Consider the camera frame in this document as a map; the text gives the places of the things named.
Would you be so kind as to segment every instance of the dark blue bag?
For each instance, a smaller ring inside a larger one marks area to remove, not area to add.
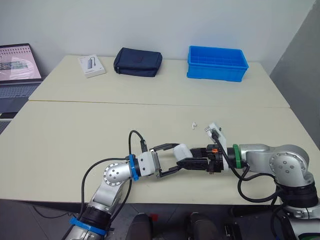
[[[113,67],[118,74],[154,77],[162,62],[160,52],[123,47],[117,54]]]

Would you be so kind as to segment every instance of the black cable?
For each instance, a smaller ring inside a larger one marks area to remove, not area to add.
[[[69,235],[69,233],[71,232],[73,227],[74,227],[74,225],[70,225],[69,229],[65,232],[65,234],[63,235],[61,240],[66,240],[66,237]]]
[[[100,161],[97,161],[96,163],[94,163],[93,165],[91,165],[91,167],[88,168],[88,170],[85,172],[83,178],[82,178],[82,182],[81,182],[81,209],[80,209],[80,214],[77,217],[77,220],[80,220],[81,215],[84,213],[85,210],[85,182],[86,182],[86,178],[89,174],[89,172],[97,165],[107,162],[107,161],[115,161],[115,160],[126,160],[125,158],[117,158],[117,157],[112,157],[112,158],[107,158],[107,159],[103,159]]]
[[[258,173],[258,174],[255,174],[253,176],[250,176],[248,178],[245,178],[246,174],[249,172],[249,169],[250,169],[250,166],[247,165],[247,167],[245,168],[243,174],[241,175],[242,179],[246,179],[246,181],[255,179],[255,178],[260,177],[260,176],[269,176],[269,175],[271,175],[271,174],[266,175],[266,173]],[[242,198],[244,198],[245,200],[247,200],[247,201],[249,201],[251,203],[265,203],[265,202],[268,202],[270,200],[273,200],[275,197],[277,197],[279,195],[279,193],[282,191],[282,190],[277,190],[273,194],[271,194],[270,196],[267,196],[267,197],[264,197],[264,198],[258,198],[258,199],[250,198],[250,197],[247,197],[246,195],[244,195],[244,193],[241,190],[241,183],[243,182],[242,179],[239,179],[239,181],[238,181],[238,185],[237,185],[238,192],[239,192],[239,194],[240,194],[240,196]]]
[[[270,227],[271,227],[271,232],[272,232],[272,235],[276,238],[277,237],[277,233],[276,233],[276,230],[275,230],[275,218],[277,218],[280,223],[281,223],[281,220],[280,220],[280,217],[278,216],[278,212],[283,209],[284,207],[286,206],[285,203],[282,203],[280,206],[276,207],[274,209],[274,211],[272,212],[272,215],[271,215],[271,218],[270,218]]]
[[[132,136],[132,134],[137,134],[137,135],[139,136],[139,138],[140,138],[140,143],[143,142],[143,143],[145,144],[145,140],[144,140],[144,138],[142,137],[142,135],[141,135],[138,131],[136,131],[136,130],[131,130],[130,133],[129,133],[129,138],[128,138],[129,154],[132,154],[132,153],[131,153],[131,136]]]
[[[264,202],[273,200],[275,197],[277,197],[279,195],[281,190],[276,190],[272,195],[270,195],[268,197],[265,197],[265,198],[260,198],[260,199],[253,199],[253,198],[250,198],[250,197],[247,197],[246,195],[244,195],[242,190],[241,190],[241,184],[242,184],[243,181],[250,181],[250,180],[255,179],[257,177],[260,177],[260,176],[268,176],[268,177],[271,177],[271,178],[275,179],[275,176],[273,176],[272,174],[269,174],[269,173],[257,173],[255,175],[252,175],[252,176],[249,176],[249,177],[246,178],[245,176],[247,175],[247,173],[249,172],[249,169],[250,169],[250,166],[248,164],[246,164],[246,168],[245,168],[243,174],[240,175],[236,171],[234,166],[231,164],[231,161],[230,161],[225,149],[223,148],[221,142],[219,141],[218,136],[215,135],[215,134],[212,134],[212,138],[215,140],[215,142],[218,144],[219,148],[221,149],[222,154],[223,154],[226,162],[228,163],[228,166],[231,168],[231,170],[234,173],[234,175],[239,179],[238,184],[237,184],[237,189],[238,189],[238,192],[239,192],[239,194],[240,194],[240,196],[242,198],[244,198],[245,200],[247,200],[247,201],[249,201],[251,203],[264,203]]]
[[[121,209],[126,204],[126,201],[127,201],[128,197],[129,197],[129,194],[130,194],[130,191],[131,191],[131,186],[132,186],[132,179],[130,179],[129,188],[128,188],[128,191],[126,192],[125,198],[124,198],[123,202],[121,203],[121,205],[119,206],[119,208],[116,210],[116,212],[112,215],[110,223],[112,223],[115,220],[117,215],[120,213]]]
[[[132,154],[132,150],[131,150],[131,136],[132,134],[137,134],[140,138],[140,143],[141,143],[141,151],[144,152],[144,149],[147,147],[145,144],[145,140],[144,138],[142,137],[142,135],[137,131],[137,130],[131,130],[130,133],[129,133],[129,137],[128,137],[128,146],[129,146],[129,154]],[[115,220],[115,218],[117,217],[117,215],[120,213],[121,209],[124,207],[124,205],[126,204],[126,201],[129,197],[129,194],[130,194],[130,191],[131,191],[131,187],[132,187],[132,179],[130,179],[130,182],[129,182],[129,188],[128,188],[128,191],[125,195],[125,198],[123,200],[123,202],[121,203],[121,205],[119,206],[119,208],[116,210],[116,212],[112,215],[112,218],[110,220],[110,224],[113,222],[113,220]]]
[[[273,207],[276,204],[277,198],[278,198],[278,196],[274,197],[274,199],[272,200],[272,202],[270,204],[270,207]]]
[[[65,215],[68,215],[68,216],[69,216],[69,214],[70,214],[70,216],[71,216],[71,213],[70,213],[70,212],[66,212],[66,213],[61,214],[61,215],[58,215],[58,216],[45,216],[45,215],[43,215],[41,212],[39,212],[39,210],[38,210],[35,206],[32,206],[32,207],[33,207],[34,211],[35,211],[37,214],[39,214],[41,217],[43,217],[43,218],[45,218],[45,219],[57,219],[57,218],[61,218],[61,217],[65,216]]]

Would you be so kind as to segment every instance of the blue bin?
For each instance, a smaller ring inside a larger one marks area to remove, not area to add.
[[[241,82],[248,63],[240,49],[190,46],[188,72],[191,79],[216,79]]]

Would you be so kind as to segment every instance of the laptop keyboard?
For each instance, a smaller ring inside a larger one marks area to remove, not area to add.
[[[0,87],[0,99],[29,97],[38,84]]]
[[[9,123],[10,121],[0,121],[0,134],[5,130]]]

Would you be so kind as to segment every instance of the blue strap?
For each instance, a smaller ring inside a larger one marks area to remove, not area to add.
[[[91,231],[93,233],[96,233],[96,234],[99,234],[99,235],[102,235],[102,236],[105,236],[107,234],[106,230],[103,230],[103,229],[100,229],[100,228],[85,224],[85,223],[83,223],[81,221],[78,221],[75,217],[70,219],[70,223],[72,225],[76,225],[76,226],[78,226],[78,227],[80,227],[82,229],[89,230],[89,231]]]
[[[138,174],[136,172],[135,162],[134,162],[134,155],[133,154],[129,155],[129,162],[130,162],[130,167],[131,167],[133,180],[138,181],[139,180],[139,176],[138,176]]]

